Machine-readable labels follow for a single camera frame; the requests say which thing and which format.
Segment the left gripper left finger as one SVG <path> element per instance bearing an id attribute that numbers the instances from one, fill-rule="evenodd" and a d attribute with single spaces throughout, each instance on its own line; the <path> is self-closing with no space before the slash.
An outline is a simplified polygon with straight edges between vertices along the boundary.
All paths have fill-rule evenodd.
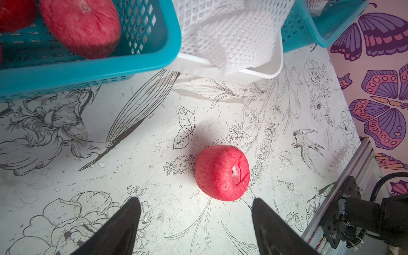
<path id="1" fill-rule="evenodd" d="M 137 197 L 129 199 L 74 255 L 131 255 L 141 216 Z"/>

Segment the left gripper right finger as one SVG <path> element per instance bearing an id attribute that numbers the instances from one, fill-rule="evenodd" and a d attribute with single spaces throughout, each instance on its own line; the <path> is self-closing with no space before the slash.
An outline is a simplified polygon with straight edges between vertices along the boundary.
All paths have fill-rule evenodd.
<path id="1" fill-rule="evenodd" d="M 251 212 L 261 255 L 317 254 L 262 199 L 254 199 Z"/>

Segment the netted apple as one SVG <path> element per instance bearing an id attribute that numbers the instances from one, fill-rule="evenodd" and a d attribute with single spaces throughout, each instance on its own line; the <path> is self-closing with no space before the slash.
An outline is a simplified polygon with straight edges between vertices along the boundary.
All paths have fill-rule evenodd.
<path id="1" fill-rule="evenodd" d="M 305 0 L 306 7 L 312 17 L 320 16 L 329 2 L 330 0 Z"/>
<path id="2" fill-rule="evenodd" d="M 12 33 L 30 26 L 37 14 L 35 1 L 1 0 L 1 33 Z"/>
<path id="3" fill-rule="evenodd" d="M 199 153 L 195 176 L 197 186 L 206 195 L 220 201 L 236 201 L 249 186 L 249 162 L 237 147 L 212 146 Z"/>

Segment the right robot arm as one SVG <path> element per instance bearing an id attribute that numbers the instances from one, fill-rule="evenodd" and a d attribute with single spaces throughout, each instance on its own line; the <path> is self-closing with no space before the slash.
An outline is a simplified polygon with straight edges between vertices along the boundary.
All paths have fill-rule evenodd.
<path id="1" fill-rule="evenodd" d="M 374 239 L 408 250 L 408 195 L 392 196 L 384 198 L 381 204 L 376 203 L 377 195 L 387 181 L 407 176 L 407 172 L 384 176 L 376 183 L 368 201 L 353 197 L 338 201 L 340 219 L 360 231 L 354 240 L 347 243 L 348 246 L 361 242 L 370 231 L 375 234 Z"/>

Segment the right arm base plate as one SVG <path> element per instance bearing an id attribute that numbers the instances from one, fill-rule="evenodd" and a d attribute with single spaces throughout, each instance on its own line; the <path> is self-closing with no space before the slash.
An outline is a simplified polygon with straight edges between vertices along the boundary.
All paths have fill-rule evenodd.
<path id="1" fill-rule="evenodd" d="M 335 185 L 333 195 L 328 196 L 328 206 L 320 219 L 324 237 L 332 249 L 337 249 L 341 243 L 347 242 L 345 232 L 345 202 L 346 199 L 361 199 L 361 192 L 354 176 L 347 176 L 338 186 Z"/>

